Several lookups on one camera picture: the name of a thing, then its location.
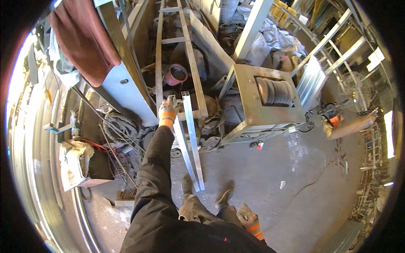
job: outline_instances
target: pink bucket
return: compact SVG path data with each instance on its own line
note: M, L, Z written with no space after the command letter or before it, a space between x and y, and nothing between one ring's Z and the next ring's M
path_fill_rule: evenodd
M175 86L187 80L187 77L187 70L185 70L182 65L172 64L170 65L170 69L166 73L166 76L164 76L163 83L167 83L170 86Z

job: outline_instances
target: dark sneaker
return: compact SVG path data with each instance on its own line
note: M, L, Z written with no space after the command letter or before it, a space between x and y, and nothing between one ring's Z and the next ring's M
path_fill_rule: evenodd
M233 189L235 187L234 181L227 182L223 189L220 191L217 197L217 202L215 203L215 208L219 208L221 205L229 205L229 200L233 196Z
M189 174L183 177L183 180L181 181L181 190L183 191L183 194L193 194L193 182L191 181Z

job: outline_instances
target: dirty floor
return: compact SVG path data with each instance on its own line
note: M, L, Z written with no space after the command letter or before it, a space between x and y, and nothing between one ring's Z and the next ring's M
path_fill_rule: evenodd
M352 112L345 111L348 119ZM278 253L316 252L322 242L349 217L359 181L362 161L360 135L345 138L342 152L348 155L348 175L334 166L335 141L326 140L321 127L308 133L285 133L264 142L261 151L247 143L224 150L201 153L205 191L197 193L209 211L216 214L215 198L221 185L235 181L230 204L245 202L259 215L267 244ZM172 198L181 205L180 183L187 173L182 158L172 161ZM103 252L119 252L131 208L115 207L122 182L91 187L85 201L94 235Z

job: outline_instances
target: gloved hand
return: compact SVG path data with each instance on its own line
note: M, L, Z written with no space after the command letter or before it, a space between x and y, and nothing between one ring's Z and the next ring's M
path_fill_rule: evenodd
M159 126L165 125L171 129L176 116L177 113L173 106L173 101L164 99L159 108Z
M247 232L251 233L260 241L264 240L262 231L260 230L259 216L252 212L245 203L242 203L242 208L239 208L236 216L242 223L242 227L244 227Z

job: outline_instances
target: hanging cloth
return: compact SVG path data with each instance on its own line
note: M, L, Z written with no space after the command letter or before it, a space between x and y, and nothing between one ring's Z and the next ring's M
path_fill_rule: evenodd
M48 18L60 50L93 87L120 65L92 0L63 0Z

